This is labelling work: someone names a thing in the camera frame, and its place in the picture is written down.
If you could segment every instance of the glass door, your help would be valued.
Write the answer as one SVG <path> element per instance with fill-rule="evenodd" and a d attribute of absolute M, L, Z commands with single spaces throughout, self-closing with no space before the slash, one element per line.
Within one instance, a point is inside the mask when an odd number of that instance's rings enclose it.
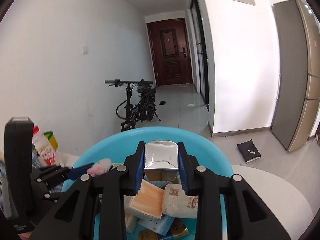
<path fill-rule="evenodd" d="M 200 94 L 206 105 L 209 105 L 208 57 L 205 44 L 203 19 L 198 0 L 191 2 L 191 14 L 196 35 L 197 56 L 199 62 Z"/>

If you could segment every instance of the plaid cloth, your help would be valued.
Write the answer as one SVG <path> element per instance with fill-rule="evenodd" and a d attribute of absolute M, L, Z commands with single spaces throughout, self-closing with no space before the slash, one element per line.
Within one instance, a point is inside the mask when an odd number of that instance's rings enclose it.
<path fill-rule="evenodd" d="M 40 168 L 42 167 L 42 164 L 39 161 L 39 158 L 37 156 L 36 153 L 32 152 L 31 154 L 31 161 L 32 161 L 32 168 Z M 2 192 L 3 192 L 3 188 L 2 188 L 2 180 L 3 178 L 7 178 L 7 174 L 5 172 L 5 166 L 4 163 L 0 161 L 0 209 L 1 211 L 3 211 L 3 202 L 2 202 Z M 62 184 L 59 184 L 57 186 L 55 186 L 54 188 L 50 189 L 49 192 L 50 193 L 57 193 L 57 192 L 61 192 L 62 190 Z"/>

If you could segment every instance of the bicycle kickstand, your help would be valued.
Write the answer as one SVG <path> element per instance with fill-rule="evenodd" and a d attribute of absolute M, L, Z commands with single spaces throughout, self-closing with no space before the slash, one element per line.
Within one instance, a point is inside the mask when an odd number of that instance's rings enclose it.
<path fill-rule="evenodd" d="M 157 115 L 157 112 L 155 112 L 155 115 L 156 115 L 156 117 L 159 119 L 159 121 L 161 121 L 160 118 L 159 118 L 159 116 Z"/>

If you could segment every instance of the refrigerator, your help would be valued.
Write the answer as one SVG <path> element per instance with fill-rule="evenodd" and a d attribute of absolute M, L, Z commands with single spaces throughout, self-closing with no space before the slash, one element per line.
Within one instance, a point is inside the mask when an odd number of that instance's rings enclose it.
<path fill-rule="evenodd" d="M 279 36 L 278 102 L 271 131 L 285 149 L 305 145 L 320 103 L 320 34 L 310 8 L 301 0 L 274 4 Z"/>

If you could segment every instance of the blue bin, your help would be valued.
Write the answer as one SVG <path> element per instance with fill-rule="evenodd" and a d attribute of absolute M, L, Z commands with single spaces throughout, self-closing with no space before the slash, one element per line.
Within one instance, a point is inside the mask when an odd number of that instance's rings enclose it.
<path fill-rule="evenodd" d="M 136 148 L 140 141 L 146 143 L 153 140 L 170 140 L 176 143 L 183 142 L 187 153 L 195 156 L 200 165 L 203 165 L 214 173 L 231 177 L 233 174 L 232 168 L 225 158 L 223 153 L 206 138 L 192 133 L 190 131 L 171 128 L 171 127 L 144 127 L 137 128 L 122 133 L 117 133 L 97 143 L 87 150 L 74 164 L 74 167 L 79 167 L 88 163 L 95 163 L 104 158 L 110 158 L 113 163 L 123 163 L 128 155 L 135 154 Z M 63 191 L 66 191 L 73 181 L 67 180 L 63 184 Z M 221 200 L 222 210 L 222 227 L 223 232 L 226 232 L 226 214 L 223 197 Z M 196 231 L 195 219 L 181 219 L 190 231 L 190 236 L 186 240 L 194 239 Z M 98 240 L 99 230 L 99 215 L 96 217 L 95 223 L 95 240 Z M 144 230 L 140 225 L 137 226 L 134 234 L 127 234 L 128 240 L 136 240 L 138 232 Z"/>

